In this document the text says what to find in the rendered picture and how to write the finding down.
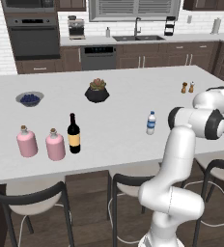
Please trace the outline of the succulent in black pot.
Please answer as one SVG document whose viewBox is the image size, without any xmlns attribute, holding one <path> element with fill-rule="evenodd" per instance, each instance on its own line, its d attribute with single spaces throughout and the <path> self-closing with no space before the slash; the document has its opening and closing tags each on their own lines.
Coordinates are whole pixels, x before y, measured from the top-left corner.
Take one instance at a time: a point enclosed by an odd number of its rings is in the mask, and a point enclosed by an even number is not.
<svg viewBox="0 0 224 247">
<path fill-rule="evenodd" d="M 103 79 L 94 79 L 85 93 L 86 98 L 94 103 L 104 102 L 109 97 L 105 86 L 106 83 Z"/>
</svg>

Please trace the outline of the clear plastic water bottle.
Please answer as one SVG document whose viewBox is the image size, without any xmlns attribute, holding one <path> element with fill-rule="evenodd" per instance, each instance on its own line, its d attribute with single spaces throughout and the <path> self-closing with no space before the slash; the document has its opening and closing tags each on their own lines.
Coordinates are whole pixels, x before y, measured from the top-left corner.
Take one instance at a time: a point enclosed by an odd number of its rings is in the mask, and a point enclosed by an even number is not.
<svg viewBox="0 0 224 247">
<path fill-rule="evenodd" d="M 146 129 L 147 134 L 149 135 L 154 134 L 155 122 L 156 122 L 156 117 L 155 117 L 154 111 L 152 111 L 147 121 L 147 129 Z"/>
</svg>

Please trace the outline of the dark wine bottle yellow label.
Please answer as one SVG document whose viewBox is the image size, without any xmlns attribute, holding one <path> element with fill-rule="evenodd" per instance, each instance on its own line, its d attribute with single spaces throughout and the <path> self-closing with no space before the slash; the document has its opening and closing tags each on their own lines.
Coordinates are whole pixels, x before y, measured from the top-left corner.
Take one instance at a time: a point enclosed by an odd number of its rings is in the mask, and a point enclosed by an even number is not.
<svg viewBox="0 0 224 247">
<path fill-rule="evenodd" d="M 70 114 L 70 126 L 68 127 L 68 139 L 71 153 L 80 152 L 80 128 L 75 122 L 75 115 Z"/>
</svg>

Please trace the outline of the black stool with pale seat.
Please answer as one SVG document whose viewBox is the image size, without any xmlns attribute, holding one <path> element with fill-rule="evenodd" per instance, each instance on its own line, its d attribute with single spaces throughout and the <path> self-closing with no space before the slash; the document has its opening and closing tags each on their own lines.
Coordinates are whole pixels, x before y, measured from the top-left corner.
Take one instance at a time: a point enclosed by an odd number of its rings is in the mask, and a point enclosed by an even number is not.
<svg viewBox="0 0 224 247">
<path fill-rule="evenodd" d="M 218 186 L 214 181 L 209 181 L 210 175 L 211 175 L 211 170 L 214 169 L 214 168 L 217 168 L 217 169 L 220 169 L 220 170 L 224 170 L 224 160 L 222 160 L 222 159 L 214 159 L 213 161 L 211 161 L 209 163 L 209 165 L 206 168 L 206 170 L 204 170 L 205 172 L 204 172 L 204 179 L 203 180 L 190 182 L 188 184 L 185 184 L 186 183 L 186 180 L 185 180 L 185 181 L 182 182 L 181 188 L 185 188 L 187 185 L 190 185 L 190 184 L 195 184 L 195 183 L 201 183 L 202 182 L 203 183 L 203 187 L 202 187 L 201 197 L 202 197 L 202 199 L 204 201 L 207 201 L 207 200 L 205 200 L 205 197 L 206 197 L 208 183 L 211 183 L 212 185 L 217 186 L 223 192 L 222 188 L 220 186 Z M 197 247 L 197 242 L 198 242 L 198 236 L 199 236 L 201 223 L 205 224 L 205 222 L 202 222 L 202 216 L 196 221 L 192 247 Z"/>
<path fill-rule="evenodd" d="M 6 192 L 0 192 L 0 204 L 4 210 L 12 246 L 20 247 L 21 243 L 21 237 L 15 237 L 11 216 L 13 212 L 23 216 L 21 223 L 26 223 L 29 233 L 33 234 L 34 230 L 30 217 L 50 210 L 58 204 L 58 201 L 62 202 L 61 207 L 65 214 L 69 247 L 74 247 L 66 178 L 58 176 L 22 182 L 9 182 L 6 185 Z"/>
<path fill-rule="evenodd" d="M 153 178 L 160 169 L 159 161 L 141 161 L 121 168 L 111 168 L 107 176 L 107 219 L 112 227 L 113 247 L 118 247 L 117 198 L 128 195 L 137 198 L 139 187 Z"/>
</svg>

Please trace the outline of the pink bottle with cork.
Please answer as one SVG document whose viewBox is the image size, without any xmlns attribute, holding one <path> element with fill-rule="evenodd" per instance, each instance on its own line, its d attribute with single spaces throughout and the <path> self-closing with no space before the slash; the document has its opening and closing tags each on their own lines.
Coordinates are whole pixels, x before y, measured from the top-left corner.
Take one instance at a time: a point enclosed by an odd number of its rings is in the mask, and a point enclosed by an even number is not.
<svg viewBox="0 0 224 247">
<path fill-rule="evenodd" d="M 64 137 L 55 128 L 50 129 L 50 134 L 45 139 L 48 157 L 53 161 L 62 160 L 65 155 Z"/>
<path fill-rule="evenodd" d="M 37 154 L 38 145 L 35 133 L 28 130 L 25 125 L 21 127 L 20 132 L 17 134 L 16 141 L 23 157 L 32 157 Z"/>
</svg>

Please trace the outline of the grey dishwasher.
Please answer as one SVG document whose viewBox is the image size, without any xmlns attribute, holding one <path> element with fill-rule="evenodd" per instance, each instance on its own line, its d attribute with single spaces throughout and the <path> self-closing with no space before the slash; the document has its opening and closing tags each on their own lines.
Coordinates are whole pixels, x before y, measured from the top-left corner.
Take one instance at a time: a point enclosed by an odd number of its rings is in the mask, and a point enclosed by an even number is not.
<svg viewBox="0 0 224 247">
<path fill-rule="evenodd" d="M 81 47 L 81 67 L 83 70 L 116 68 L 115 45 L 92 45 Z"/>
</svg>

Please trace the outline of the grey bowl of blueberries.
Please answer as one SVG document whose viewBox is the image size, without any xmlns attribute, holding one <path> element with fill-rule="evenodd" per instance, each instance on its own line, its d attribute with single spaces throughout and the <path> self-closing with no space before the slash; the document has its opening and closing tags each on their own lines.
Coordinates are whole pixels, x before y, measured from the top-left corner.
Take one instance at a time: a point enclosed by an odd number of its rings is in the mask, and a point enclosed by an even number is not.
<svg viewBox="0 0 224 247">
<path fill-rule="evenodd" d="M 26 92 L 18 95 L 15 100 L 26 107 L 35 107 L 43 99 L 44 94 L 40 92 Z"/>
</svg>

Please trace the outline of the brown base cupboards run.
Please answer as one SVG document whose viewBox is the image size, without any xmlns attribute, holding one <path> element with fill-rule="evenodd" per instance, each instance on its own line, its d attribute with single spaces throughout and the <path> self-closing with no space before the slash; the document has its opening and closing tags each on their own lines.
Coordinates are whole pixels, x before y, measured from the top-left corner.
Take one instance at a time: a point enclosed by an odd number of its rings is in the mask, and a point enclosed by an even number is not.
<svg viewBox="0 0 224 247">
<path fill-rule="evenodd" d="M 117 44 L 116 69 L 198 66 L 224 80 L 224 42 Z M 57 60 L 16 61 L 18 74 L 80 71 L 81 47 L 63 46 Z"/>
</svg>

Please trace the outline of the dark sink tap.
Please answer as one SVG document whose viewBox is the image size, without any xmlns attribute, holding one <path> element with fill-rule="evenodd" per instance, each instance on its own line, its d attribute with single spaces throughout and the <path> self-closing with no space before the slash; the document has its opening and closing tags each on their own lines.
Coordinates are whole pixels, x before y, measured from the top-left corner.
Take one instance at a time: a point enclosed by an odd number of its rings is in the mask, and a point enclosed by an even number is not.
<svg viewBox="0 0 224 247">
<path fill-rule="evenodd" d="M 141 33 L 141 28 L 138 28 L 138 21 L 141 20 L 141 17 L 136 17 L 135 26 L 134 26 L 134 37 Z"/>
</svg>

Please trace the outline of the silver coffee machine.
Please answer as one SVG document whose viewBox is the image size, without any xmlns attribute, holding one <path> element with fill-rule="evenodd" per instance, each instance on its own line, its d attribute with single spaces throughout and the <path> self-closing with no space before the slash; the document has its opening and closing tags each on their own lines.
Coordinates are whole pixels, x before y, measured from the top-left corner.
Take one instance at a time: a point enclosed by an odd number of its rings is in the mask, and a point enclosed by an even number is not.
<svg viewBox="0 0 224 247">
<path fill-rule="evenodd" d="M 75 15 L 68 16 L 69 35 L 71 40 L 84 40 L 84 20 Z"/>
</svg>

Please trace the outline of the built-in black oven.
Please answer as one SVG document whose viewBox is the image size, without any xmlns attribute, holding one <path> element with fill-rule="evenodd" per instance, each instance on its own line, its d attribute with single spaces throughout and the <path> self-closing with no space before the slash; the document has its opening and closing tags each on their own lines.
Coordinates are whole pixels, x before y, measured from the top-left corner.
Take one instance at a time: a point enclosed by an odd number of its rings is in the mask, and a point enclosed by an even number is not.
<svg viewBox="0 0 224 247">
<path fill-rule="evenodd" d="M 60 58 L 59 31 L 55 15 L 14 15 L 6 20 L 14 58 L 17 61 Z"/>
</svg>

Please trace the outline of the window with grey blind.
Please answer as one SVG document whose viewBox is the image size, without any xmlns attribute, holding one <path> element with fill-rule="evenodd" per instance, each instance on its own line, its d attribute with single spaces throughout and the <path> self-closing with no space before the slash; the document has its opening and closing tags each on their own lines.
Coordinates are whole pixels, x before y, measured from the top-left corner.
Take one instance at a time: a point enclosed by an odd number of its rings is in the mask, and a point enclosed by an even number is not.
<svg viewBox="0 0 224 247">
<path fill-rule="evenodd" d="M 178 17 L 181 0 L 88 0 L 91 22 L 164 21 Z"/>
</svg>

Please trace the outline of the white paper towel roll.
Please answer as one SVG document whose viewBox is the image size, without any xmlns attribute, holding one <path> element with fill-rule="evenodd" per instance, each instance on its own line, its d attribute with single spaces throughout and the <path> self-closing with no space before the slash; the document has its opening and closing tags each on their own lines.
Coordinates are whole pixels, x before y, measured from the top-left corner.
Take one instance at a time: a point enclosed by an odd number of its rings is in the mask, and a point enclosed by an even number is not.
<svg viewBox="0 0 224 247">
<path fill-rule="evenodd" d="M 220 24 L 221 24 L 221 19 L 218 17 L 214 20 L 213 22 L 213 26 L 211 29 L 211 34 L 218 34 L 219 28 L 220 28 Z"/>
</svg>

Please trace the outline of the built-in microwave oven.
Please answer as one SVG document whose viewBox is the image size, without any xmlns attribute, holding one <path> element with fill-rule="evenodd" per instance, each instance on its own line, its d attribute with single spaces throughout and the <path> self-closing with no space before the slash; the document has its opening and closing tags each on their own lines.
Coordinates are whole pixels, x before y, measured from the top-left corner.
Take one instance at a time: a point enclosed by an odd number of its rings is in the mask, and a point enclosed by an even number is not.
<svg viewBox="0 0 224 247">
<path fill-rule="evenodd" d="M 54 13 L 54 0 L 1 0 L 5 13 Z"/>
</svg>

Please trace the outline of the brown wall cupboard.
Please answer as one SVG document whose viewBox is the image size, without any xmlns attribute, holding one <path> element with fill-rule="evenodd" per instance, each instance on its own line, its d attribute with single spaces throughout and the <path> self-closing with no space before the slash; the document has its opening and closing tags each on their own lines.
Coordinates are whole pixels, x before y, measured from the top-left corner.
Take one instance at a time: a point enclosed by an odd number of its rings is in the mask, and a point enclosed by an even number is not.
<svg viewBox="0 0 224 247">
<path fill-rule="evenodd" d="M 183 0 L 187 11 L 224 11 L 224 0 Z"/>
<path fill-rule="evenodd" d="M 85 12 L 86 0 L 55 0 L 58 12 Z"/>
</svg>

